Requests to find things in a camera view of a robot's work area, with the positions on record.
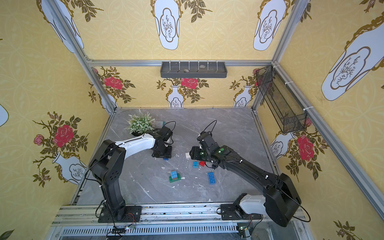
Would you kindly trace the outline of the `light blue lego brick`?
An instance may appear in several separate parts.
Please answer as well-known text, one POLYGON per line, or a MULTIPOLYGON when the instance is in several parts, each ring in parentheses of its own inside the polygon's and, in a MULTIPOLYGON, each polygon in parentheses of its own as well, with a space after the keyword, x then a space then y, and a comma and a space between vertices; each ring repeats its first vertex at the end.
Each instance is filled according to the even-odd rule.
POLYGON ((173 180, 173 179, 177 179, 178 178, 178 173, 177 173, 177 171, 172 171, 171 172, 171 179, 173 180))

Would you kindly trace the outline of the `long green lego brick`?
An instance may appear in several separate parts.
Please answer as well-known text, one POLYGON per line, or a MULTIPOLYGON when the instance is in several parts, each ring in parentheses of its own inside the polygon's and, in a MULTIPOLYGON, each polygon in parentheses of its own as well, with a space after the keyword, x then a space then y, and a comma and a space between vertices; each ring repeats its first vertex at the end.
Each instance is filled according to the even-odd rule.
POLYGON ((176 178, 172 178, 172 176, 169 176, 170 183, 173 183, 173 182, 176 182, 176 181, 179 181, 179 180, 181 180, 181 175, 180 174, 177 174, 176 178))

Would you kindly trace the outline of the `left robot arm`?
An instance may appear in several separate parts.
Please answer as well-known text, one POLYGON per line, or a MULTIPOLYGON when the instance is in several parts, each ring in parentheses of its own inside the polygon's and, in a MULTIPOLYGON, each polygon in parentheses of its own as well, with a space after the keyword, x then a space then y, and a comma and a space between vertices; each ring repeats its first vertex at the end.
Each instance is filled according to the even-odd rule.
POLYGON ((172 144, 168 143, 168 140, 172 135, 172 130, 163 126, 160 130, 128 140, 105 140, 101 143, 89 166, 92 175, 101 184, 104 197, 104 215, 99 217, 100 223, 123 222, 125 219, 135 222, 139 220, 141 207, 127 207, 121 194, 119 177, 124 162, 128 157, 146 150, 152 150, 154 158, 171 158, 172 144))

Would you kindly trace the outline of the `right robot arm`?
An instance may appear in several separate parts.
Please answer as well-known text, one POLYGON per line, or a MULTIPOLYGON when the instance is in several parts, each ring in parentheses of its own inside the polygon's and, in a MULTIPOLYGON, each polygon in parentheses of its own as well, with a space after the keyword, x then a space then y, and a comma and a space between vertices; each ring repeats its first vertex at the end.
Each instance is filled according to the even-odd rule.
POLYGON ((293 181, 286 174, 276 175, 267 172, 232 148, 219 146, 210 132, 201 132, 197 137, 199 146, 193 146, 190 156, 193 160, 210 162, 233 172, 263 193, 263 198, 245 194, 240 197, 238 206, 246 214, 264 214, 281 227, 286 227, 302 204, 293 181))

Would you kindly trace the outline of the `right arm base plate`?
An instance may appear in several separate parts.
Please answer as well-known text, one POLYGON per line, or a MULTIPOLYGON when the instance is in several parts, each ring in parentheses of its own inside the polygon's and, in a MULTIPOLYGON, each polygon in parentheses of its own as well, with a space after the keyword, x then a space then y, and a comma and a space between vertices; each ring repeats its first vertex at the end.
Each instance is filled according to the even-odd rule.
POLYGON ((239 205, 235 204, 222 204, 220 206, 220 215, 222 220, 261 220, 260 214, 247 214, 239 205))

